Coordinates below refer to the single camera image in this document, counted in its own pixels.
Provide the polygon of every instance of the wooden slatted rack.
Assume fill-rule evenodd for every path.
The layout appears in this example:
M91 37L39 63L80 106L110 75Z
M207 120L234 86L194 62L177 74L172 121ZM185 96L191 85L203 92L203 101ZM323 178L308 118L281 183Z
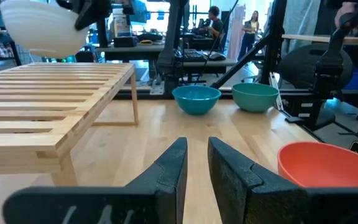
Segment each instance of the wooden slatted rack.
M76 185L71 148L92 125L136 125L133 64L33 63L0 72L0 174ZM134 122L94 123L131 77Z

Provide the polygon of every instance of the keyboard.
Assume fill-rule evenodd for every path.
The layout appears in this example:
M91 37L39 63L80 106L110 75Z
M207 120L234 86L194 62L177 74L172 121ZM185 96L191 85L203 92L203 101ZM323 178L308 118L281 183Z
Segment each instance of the keyboard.
M205 62L204 55L198 53L195 49L185 49L183 54L184 62Z

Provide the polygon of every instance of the man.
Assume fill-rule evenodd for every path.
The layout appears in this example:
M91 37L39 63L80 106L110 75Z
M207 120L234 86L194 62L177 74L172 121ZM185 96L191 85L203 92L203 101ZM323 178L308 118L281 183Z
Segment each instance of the man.
M221 35L219 35L219 31L221 31L223 27L223 22L218 18L220 11L219 8L216 6L210 7L208 11L208 18L212 20L212 26L208 26L208 30L211 31L214 41L218 39L215 42L215 45L213 49L220 50L219 46L221 43L221 39L223 36L223 31L221 32Z

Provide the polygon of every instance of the bowl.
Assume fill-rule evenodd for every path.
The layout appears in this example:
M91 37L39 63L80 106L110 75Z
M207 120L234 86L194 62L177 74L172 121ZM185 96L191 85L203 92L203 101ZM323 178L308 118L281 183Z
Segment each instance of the bowl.
M42 57L65 58L86 42L89 27L77 31L77 13L62 7L29 0L1 3L6 29L16 44Z
M218 101L222 93L206 86L182 86L172 91L179 107L190 115L206 114Z
M269 85L240 83L232 88L233 100L241 109L252 113L263 113L274 105L278 90Z
M296 142L278 152L278 174L301 187L358 187L358 154L319 142Z

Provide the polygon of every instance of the wooden leg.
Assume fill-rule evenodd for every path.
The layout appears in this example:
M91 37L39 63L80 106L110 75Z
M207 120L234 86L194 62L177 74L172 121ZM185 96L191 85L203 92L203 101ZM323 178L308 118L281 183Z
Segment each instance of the wooden leg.
M132 126L139 123L139 112L137 110L137 90L136 90L136 75L131 76L131 94L132 94L132 107L134 110L133 122L94 122L92 126Z
M77 186L77 178L71 161L71 155L68 154L60 164L62 171L59 173L52 173L52 180L55 186Z

